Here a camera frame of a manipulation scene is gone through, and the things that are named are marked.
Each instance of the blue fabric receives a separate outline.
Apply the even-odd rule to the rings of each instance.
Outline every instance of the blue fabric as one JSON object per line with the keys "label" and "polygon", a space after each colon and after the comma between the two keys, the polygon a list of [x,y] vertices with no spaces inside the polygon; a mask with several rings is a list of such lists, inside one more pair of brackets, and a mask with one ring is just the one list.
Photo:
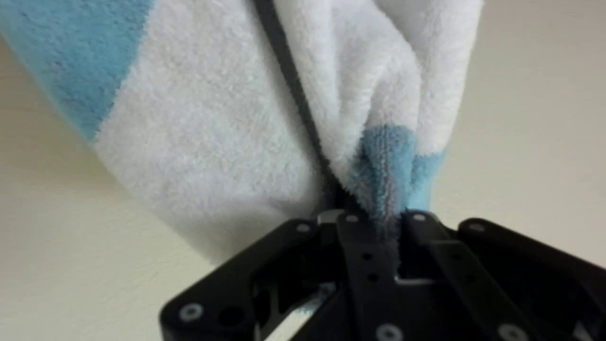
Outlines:
{"label": "blue fabric", "polygon": [[399,125],[376,127],[363,136],[353,183],[361,204],[380,223],[391,223],[408,208],[431,208],[433,180],[444,153],[416,155],[416,146],[416,132]]}
{"label": "blue fabric", "polygon": [[137,56],[152,0],[0,0],[0,32],[92,140]]}

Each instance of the towel fold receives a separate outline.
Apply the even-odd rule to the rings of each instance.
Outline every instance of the towel fold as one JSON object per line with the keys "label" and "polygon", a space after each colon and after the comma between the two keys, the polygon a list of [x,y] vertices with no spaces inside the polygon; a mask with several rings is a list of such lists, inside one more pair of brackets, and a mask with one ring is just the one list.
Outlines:
{"label": "towel fold", "polygon": [[[431,208],[482,0],[276,0],[330,170],[389,225]],[[135,197],[222,261],[323,174],[251,0],[0,0],[0,32]]]}

